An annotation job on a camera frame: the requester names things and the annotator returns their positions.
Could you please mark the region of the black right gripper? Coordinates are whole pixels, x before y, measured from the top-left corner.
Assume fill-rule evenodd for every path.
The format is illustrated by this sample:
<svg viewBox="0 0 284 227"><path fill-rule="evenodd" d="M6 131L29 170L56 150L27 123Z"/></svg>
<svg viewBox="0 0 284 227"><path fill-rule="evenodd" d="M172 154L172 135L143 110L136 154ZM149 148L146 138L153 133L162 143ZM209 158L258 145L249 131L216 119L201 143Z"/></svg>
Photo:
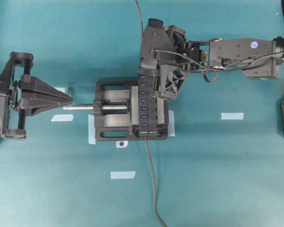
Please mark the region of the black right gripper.
<svg viewBox="0 0 284 227"><path fill-rule="evenodd" d="M154 96L176 99L185 74L209 72L209 53L202 49L209 44L209 39L188 41L185 30L164 26L162 20L150 18L142 36L138 69L159 69Z"/></svg>

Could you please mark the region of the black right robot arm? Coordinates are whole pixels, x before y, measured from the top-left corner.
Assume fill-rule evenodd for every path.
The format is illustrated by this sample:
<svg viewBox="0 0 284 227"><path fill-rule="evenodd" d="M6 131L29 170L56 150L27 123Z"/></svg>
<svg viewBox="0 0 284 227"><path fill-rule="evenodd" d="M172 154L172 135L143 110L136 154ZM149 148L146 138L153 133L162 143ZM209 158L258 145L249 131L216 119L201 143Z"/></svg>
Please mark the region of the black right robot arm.
<svg viewBox="0 0 284 227"><path fill-rule="evenodd" d="M189 74L201 74L207 83L219 73L237 70L248 78L276 79L280 65L284 65L284 35L273 40L189 41L185 30L151 18L142 27L138 88L142 100L175 99Z"/></svg>

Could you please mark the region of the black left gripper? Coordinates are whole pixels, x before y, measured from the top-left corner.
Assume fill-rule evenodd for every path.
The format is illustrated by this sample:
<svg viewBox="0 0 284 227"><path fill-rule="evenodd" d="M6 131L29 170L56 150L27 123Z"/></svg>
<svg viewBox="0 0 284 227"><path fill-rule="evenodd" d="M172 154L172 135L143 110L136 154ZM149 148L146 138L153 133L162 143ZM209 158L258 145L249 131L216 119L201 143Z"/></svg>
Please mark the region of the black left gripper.
<svg viewBox="0 0 284 227"><path fill-rule="evenodd" d="M3 71L0 83L3 84L3 107L0 113L0 136L4 139L24 140L26 138L25 117L34 116L41 112L73 104L73 98L55 89L37 77L30 76L33 67L33 54L11 52ZM21 67L24 75L21 81L15 81L15 68ZM18 88L21 89L22 99L18 103ZM10 110L16 110L18 105L18 128L9 128Z"/></svg>

